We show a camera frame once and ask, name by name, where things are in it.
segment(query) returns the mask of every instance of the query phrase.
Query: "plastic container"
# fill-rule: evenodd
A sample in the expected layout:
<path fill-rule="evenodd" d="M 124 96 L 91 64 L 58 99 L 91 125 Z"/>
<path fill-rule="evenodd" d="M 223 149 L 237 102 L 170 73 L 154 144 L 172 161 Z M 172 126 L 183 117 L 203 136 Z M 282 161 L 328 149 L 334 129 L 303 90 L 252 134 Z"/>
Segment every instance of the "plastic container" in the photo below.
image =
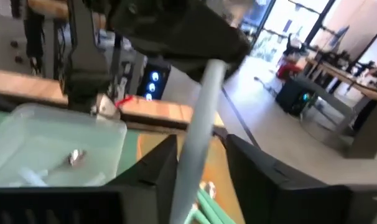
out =
<path fill-rule="evenodd" d="M 24 169 L 47 170 L 42 179 L 50 186 L 81 186 L 99 176 L 104 184 L 116 176 L 126 131 L 123 122 L 22 105 L 0 124 L 0 187 L 32 185 L 20 175 Z M 60 166 L 74 149 L 86 151 L 82 164 Z"/>

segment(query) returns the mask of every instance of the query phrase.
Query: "red object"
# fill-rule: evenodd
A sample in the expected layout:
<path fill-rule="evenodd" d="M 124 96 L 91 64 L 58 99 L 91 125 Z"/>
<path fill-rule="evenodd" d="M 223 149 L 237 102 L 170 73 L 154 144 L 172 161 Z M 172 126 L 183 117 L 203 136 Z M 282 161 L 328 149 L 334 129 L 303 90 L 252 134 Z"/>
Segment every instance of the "red object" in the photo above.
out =
<path fill-rule="evenodd" d="M 277 75 L 277 78 L 286 81 L 292 74 L 296 75 L 301 71 L 302 69 L 299 68 L 298 66 L 288 63 L 285 65 L 281 65 L 276 75 Z"/>
<path fill-rule="evenodd" d="M 129 96 L 129 95 L 125 96 L 125 98 L 123 98 L 122 100 L 119 100 L 115 103 L 115 107 L 118 108 L 122 104 L 127 103 L 128 101 L 131 101 L 132 99 L 133 99 L 133 96 Z"/>

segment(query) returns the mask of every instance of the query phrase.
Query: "cable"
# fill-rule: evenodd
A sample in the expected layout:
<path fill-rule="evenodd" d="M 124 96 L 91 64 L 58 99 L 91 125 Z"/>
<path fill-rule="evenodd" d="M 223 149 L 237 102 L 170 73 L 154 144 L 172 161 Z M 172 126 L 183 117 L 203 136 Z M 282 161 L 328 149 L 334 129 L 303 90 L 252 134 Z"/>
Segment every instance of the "cable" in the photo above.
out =
<path fill-rule="evenodd" d="M 56 61 L 56 66 L 57 66 L 57 72 L 60 73 L 61 69 L 63 69 L 63 58 L 64 58 L 64 53 L 65 53 L 65 36 L 64 36 L 64 29 L 63 25 L 60 23 L 57 24 L 57 40 L 58 40 L 58 48 L 57 48 L 57 61 Z"/>
<path fill-rule="evenodd" d="M 121 105 L 123 105 L 123 104 L 125 104 L 125 103 L 127 103 L 127 102 L 129 102 L 129 101 L 131 101 L 131 100 L 133 100 L 133 96 L 128 95 L 128 96 L 126 96 L 125 98 L 123 98 L 122 100 L 117 101 L 117 102 L 115 103 L 115 107 L 116 107 L 116 108 L 119 108 L 119 106 L 121 106 Z"/>
<path fill-rule="evenodd" d="M 266 86 L 266 84 L 264 84 L 264 82 L 259 78 L 259 77 L 253 77 L 253 79 L 257 82 L 260 82 L 263 86 L 263 88 L 269 92 L 273 97 L 276 97 L 278 92 L 276 90 L 274 90 L 271 86 Z"/>

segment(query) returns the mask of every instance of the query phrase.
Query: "wooden desk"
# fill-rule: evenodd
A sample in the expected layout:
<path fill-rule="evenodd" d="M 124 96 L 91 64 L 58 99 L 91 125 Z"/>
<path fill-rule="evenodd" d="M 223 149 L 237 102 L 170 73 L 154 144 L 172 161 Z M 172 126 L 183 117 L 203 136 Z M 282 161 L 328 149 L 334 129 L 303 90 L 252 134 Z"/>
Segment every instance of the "wooden desk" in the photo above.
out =
<path fill-rule="evenodd" d="M 307 58 L 307 61 L 313 65 L 312 70 L 317 66 L 317 72 L 325 72 L 328 75 L 338 78 L 342 82 L 353 85 L 353 88 L 363 94 L 363 98 L 353 107 L 353 113 L 345 117 L 337 125 L 330 137 L 325 140 L 325 143 L 329 146 L 333 145 L 333 148 L 343 151 L 344 155 L 349 158 L 375 158 L 377 155 L 377 105 L 367 117 L 360 130 L 356 133 L 353 142 L 348 144 L 342 141 L 342 133 L 345 132 L 356 115 L 370 100 L 377 101 L 377 89 L 357 83 L 356 80 L 352 79 L 349 73 L 339 70 L 328 63 L 324 62 L 317 65 L 317 62 L 311 58 Z"/>
<path fill-rule="evenodd" d="M 27 0 L 29 7 L 39 14 L 47 17 L 68 20 L 68 6 L 66 0 Z M 95 27 L 104 29 L 106 18 L 104 15 L 93 13 Z"/>
<path fill-rule="evenodd" d="M 68 103 L 67 98 L 62 95 L 58 81 L 2 70 L 0 70 L 0 93 L 65 105 Z M 121 110 L 124 114 L 133 116 L 186 124 L 190 122 L 193 113 L 193 109 L 187 105 L 178 105 L 161 100 L 147 101 L 139 96 L 135 96 L 132 101 L 122 105 Z M 215 115 L 215 126 L 224 127 L 218 113 Z"/>
<path fill-rule="evenodd" d="M 311 63 L 312 65 L 317 64 L 317 62 L 312 58 L 306 58 L 306 61 Z M 351 77 L 350 73 L 347 73 L 343 70 L 337 69 L 337 68 L 333 67 L 332 65 L 330 65 L 328 63 L 321 63 L 319 65 L 319 69 L 325 71 L 326 73 L 328 73 L 329 75 L 331 75 L 333 77 L 338 78 L 339 80 L 341 80 L 344 83 L 347 83 L 349 85 L 354 84 L 353 88 L 357 89 L 362 94 L 366 95 L 368 98 L 370 98 L 372 100 L 377 100 L 377 89 L 374 88 L 374 90 L 371 90 L 372 87 L 364 86 L 362 84 L 357 83 L 356 80 Z"/>

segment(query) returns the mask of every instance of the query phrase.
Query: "gray tube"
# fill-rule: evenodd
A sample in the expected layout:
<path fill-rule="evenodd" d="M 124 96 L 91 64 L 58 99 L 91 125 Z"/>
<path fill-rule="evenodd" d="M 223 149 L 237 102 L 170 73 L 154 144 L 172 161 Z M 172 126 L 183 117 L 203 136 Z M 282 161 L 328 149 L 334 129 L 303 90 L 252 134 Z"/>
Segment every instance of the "gray tube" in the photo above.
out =
<path fill-rule="evenodd" d="M 202 80 L 202 89 L 194 107 L 177 166 L 170 214 L 170 223 L 172 224 L 184 223 L 197 197 L 225 73 L 226 63 L 224 61 L 217 59 L 208 61 Z"/>

